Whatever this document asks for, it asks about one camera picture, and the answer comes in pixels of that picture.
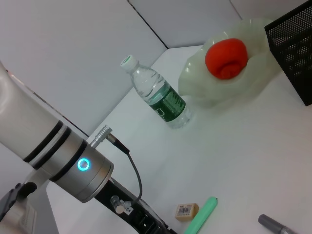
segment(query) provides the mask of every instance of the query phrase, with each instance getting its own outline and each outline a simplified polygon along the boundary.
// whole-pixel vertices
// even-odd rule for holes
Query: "barcode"
[[[178,216],[190,215],[191,207],[181,207],[177,213]]]

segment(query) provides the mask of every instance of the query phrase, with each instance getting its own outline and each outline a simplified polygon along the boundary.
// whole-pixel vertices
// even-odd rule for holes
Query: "blue led ring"
[[[86,171],[88,170],[90,167],[90,162],[88,159],[86,158],[82,158],[78,161],[78,169],[81,170],[81,171]]]

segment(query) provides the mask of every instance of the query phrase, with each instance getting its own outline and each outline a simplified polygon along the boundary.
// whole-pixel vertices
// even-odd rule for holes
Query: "white wall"
[[[122,59],[166,50],[125,0],[2,0],[0,32],[4,66],[88,134],[131,88]],[[0,145],[0,197],[31,170]]]
[[[229,0],[130,0],[169,48],[202,45],[240,17]]]
[[[276,20],[307,0],[231,0],[243,19],[268,18]]]

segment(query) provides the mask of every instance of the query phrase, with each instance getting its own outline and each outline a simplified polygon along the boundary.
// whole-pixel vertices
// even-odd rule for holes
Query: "green bottle label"
[[[151,107],[165,122],[169,122],[182,113],[185,105],[185,101],[170,86],[166,95]]]

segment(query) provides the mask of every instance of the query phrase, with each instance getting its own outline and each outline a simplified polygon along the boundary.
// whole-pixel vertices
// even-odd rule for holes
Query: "black stripe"
[[[85,140],[83,140],[83,142],[81,143],[79,149],[74,154],[74,156],[67,162],[67,164],[58,173],[56,173],[55,176],[50,178],[50,180],[52,182],[56,182],[59,179],[61,179],[63,177],[63,175],[65,175],[73,167],[73,165],[78,161],[78,159],[80,158],[80,156],[82,155],[82,153],[86,149],[87,145],[88,145],[88,143]]]
[[[163,42],[163,40],[158,36],[158,34],[154,31],[154,29],[148,24],[148,22],[145,20],[145,18],[143,18],[143,16],[136,10],[136,8],[132,5],[132,3],[127,0],[127,2],[130,4],[130,6],[132,6],[132,8],[136,11],[136,13],[141,17],[141,19],[144,21],[144,23],[146,23],[146,25],[152,30],[152,32],[155,34],[155,36],[160,40],[160,42],[167,48],[168,46]]]
[[[69,127],[66,128],[64,134],[58,139],[54,146],[41,158],[39,161],[33,166],[34,169],[38,170],[40,167],[46,163],[53,154],[61,147],[61,145],[67,140],[68,136],[71,133],[71,129]]]
[[[45,137],[45,139],[43,139],[43,141],[28,156],[26,156],[26,158],[24,158],[24,162],[30,162],[33,160],[47,146],[47,144],[49,144],[53,137],[55,137],[62,126],[63,123],[59,120],[52,131]]]

